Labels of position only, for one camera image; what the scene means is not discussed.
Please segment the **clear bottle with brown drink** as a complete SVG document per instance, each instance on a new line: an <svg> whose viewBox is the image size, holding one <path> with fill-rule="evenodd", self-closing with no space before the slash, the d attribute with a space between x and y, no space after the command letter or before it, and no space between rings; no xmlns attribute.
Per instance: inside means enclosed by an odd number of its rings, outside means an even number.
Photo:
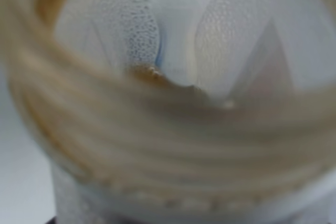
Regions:
<svg viewBox="0 0 336 224"><path fill-rule="evenodd" d="M335 0L1 0L57 223L329 223Z"/></svg>

